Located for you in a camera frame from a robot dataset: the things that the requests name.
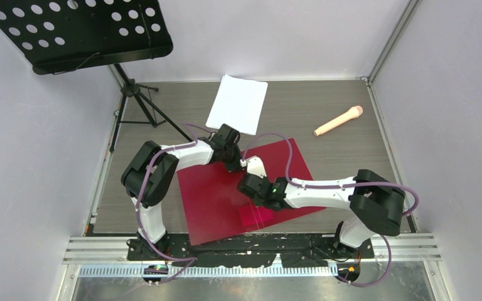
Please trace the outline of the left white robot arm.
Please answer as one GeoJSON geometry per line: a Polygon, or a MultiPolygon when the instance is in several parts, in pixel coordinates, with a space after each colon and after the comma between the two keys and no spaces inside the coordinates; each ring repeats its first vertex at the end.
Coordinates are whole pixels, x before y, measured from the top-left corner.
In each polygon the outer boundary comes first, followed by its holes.
{"type": "Polygon", "coordinates": [[[150,258],[161,259],[168,249],[162,201],[175,174],[215,163],[222,163],[228,172],[240,171],[239,140],[240,132],[223,124],[209,136],[185,144],[159,145],[150,140],[142,145],[123,172],[121,183],[135,207],[138,240],[150,258]]]}

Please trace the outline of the red plastic folder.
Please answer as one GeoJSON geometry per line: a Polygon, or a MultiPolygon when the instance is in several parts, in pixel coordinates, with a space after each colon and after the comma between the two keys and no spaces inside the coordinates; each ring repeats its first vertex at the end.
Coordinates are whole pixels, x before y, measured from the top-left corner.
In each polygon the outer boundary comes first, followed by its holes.
{"type": "MultiPolygon", "coordinates": [[[[311,173],[294,139],[290,175],[312,180],[311,173]]],[[[271,181],[284,176],[289,151],[279,141],[248,150],[258,156],[271,181]]],[[[244,172],[228,172],[222,163],[193,166],[177,172],[191,245],[262,230],[275,224],[322,211],[324,207],[273,211],[256,207],[250,198],[237,191],[244,172]]]]}

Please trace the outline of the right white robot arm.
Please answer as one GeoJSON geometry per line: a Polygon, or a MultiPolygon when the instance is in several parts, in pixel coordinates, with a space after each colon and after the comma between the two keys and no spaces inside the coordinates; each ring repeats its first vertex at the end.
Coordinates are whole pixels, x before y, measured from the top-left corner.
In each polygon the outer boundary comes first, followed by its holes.
{"type": "Polygon", "coordinates": [[[247,172],[237,189],[256,206],[274,211],[307,207],[351,211],[353,217],[338,224],[331,243],[331,249],[341,257],[351,256],[374,235],[400,234],[405,193],[368,169],[334,181],[278,177],[272,182],[266,176],[247,172]]]}

